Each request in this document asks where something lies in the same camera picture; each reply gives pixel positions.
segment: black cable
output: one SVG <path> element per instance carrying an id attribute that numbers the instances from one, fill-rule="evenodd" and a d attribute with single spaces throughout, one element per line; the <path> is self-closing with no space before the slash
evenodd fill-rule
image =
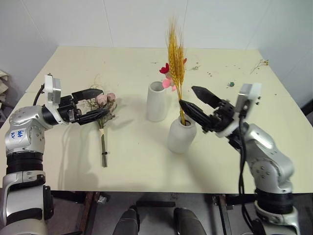
<path id="1" fill-rule="evenodd" d="M 243 178 L 243 173 L 244 173 L 244 167 L 246 163 L 246 143 L 244 140 L 244 135 L 243 135 L 243 121 L 244 121 L 244 116 L 240 116 L 239 119 L 239 139 L 242 144 L 242 149 L 240 151 L 240 174 L 239 174 L 239 181 L 238 181 L 238 191 L 239 195 L 242 196 L 243 202 L 241 204 L 241 212 L 243 215 L 243 218 L 248 225 L 248 227 L 253 231 L 252 229 L 252 220 L 250 218 L 250 215 L 248 211 L 246 210 L 246 205 L 244 202 L 245 199 L 245 185 L 244 185 L 244 178 Z"/>
<path id="2" fill-rule="evenodd" d="M 44 93 L 44 92 L 43 92 L 44 88 L 45 88 L 45 84 L 43 83 L 43 84 L 41 85 L 39 91 L 38 91 L 37 94 L 36 94 L 36 97 L 35 97 L 35 99 L 34 99 L 33 105 L 36 105 L 36 104 L 37 104 L 37 100 L 38 100 L 40 94 L 41 94 L 41 93 Z"/>

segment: table surface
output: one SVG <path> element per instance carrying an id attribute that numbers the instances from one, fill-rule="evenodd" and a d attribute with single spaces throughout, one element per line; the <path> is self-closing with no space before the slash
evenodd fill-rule
<path id="1" fill-rule="evenodd" d="M 243 83 L 262 83 L 260 105 L 248 120 L 256 123 L 291 158 L 295 173 L 294 192 L 313 192 L 313 129 L 269 66 L 250 74 L 262 56 L 257 50 L 187 49 L 187 71 L 183 98 L 196 103 L 208 114 L 213 109 L 201 103 L 192 85 L 207 87 L 218 97 L 234 104 Z M 167 61 L 165 48 L 58 47 L 31 83 L 16 108 L 29 106 L 44 75 L 61 80 L 62 94 L 101 84 L 114 92 L 116 118 L 106 126 L 108 167 L 101 166 L 101 142 L 96 123 L 84 126 L 55 126 L 45 133 L 44 171 L 53 190 L 160 191 L 237 193 L 239 154 L 213 133 L 198 133 L 189 151 L 176 155 L 166 147 L 169 127 L 179 115 L 177 94 L 171 100 L 166 119 L 153 123 L 146 119 L 148 85 L 161 81 L 159 69 Z M 43 95 L 39 104 L 44 103 Z M 0 129 L 0 173 L 5 175 L 4 134 Z M 255 185 L 246 168 L 247 193 Z"/>

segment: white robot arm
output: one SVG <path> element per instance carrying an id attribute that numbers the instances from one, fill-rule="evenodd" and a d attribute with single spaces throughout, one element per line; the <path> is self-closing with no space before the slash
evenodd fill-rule
<path id="1" fill-rule="evenodd" d="M 293 164 L 277 149 L 269 134 L 255 124 L 244 123 L 253 105 L 259 104 L 261 84 L 244 84 L 235 107 L 206 88 L 193 86 L 192 89 L 202 102 L 217 109 L 207 116 L 195 104 L 180 100 L 185 113 L 200 124 L 205 133 L 211 131 L 220 138 L 227 137 L 241 153 L 240 194 L 244 194 L 242 171 L 245 162 L 248 163 L 256 185 L 255 209 L 260 219 L 247 219 L 244 212 L 243 216 L 253 233 L 300 235 L 298 213 L 292 203 Z"/>
<path id="2" fill-rule="evenodd" d="M 53 215 L 53 202 L 50 187 L 44 185 L 45 131 L 57 124 L 83 125 L 106 115 L 106 109 L 82 115 L 76 106 L 79 100 L 101 93 L 87 89 L 61 97 L 60 80 L 46 75 L 45 105 L 23 107 L 11 115 L 5 135 L 7 169 L 0 205 L 0 220 L 5 227 L 0 235 L 47 234 L 45 220 Z"/>

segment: red flower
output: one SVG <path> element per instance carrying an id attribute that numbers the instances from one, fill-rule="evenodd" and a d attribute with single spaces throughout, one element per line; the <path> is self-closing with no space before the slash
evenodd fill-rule
<path id="1" fill-rule="evenodd" d="M 159 71 L 160 73 L 166 74 L 170 70 L 170 66 L 168 63 L 165 64 L 165 67 L 162 67 Z"/>

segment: dried rose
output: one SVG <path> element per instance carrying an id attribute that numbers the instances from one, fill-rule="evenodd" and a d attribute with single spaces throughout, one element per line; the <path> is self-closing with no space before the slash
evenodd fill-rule
<path id="1" fill-rule="evenodd" d="M 109 102 L 114 102 L 114 101 L 115 101 L 115 95 L 114 95 L 114 93 L 108 93 L 108 94 L 107 94 L 107 97 L 108 97 L 108 101 L 109 101 Z"/>
<path id="2" fill-rule="evenodd" d="M 100 106 L 104 106 L 107 104 L 108 97 L 106 94 L 100 94 L 96 97 L 96 102 Z"/>

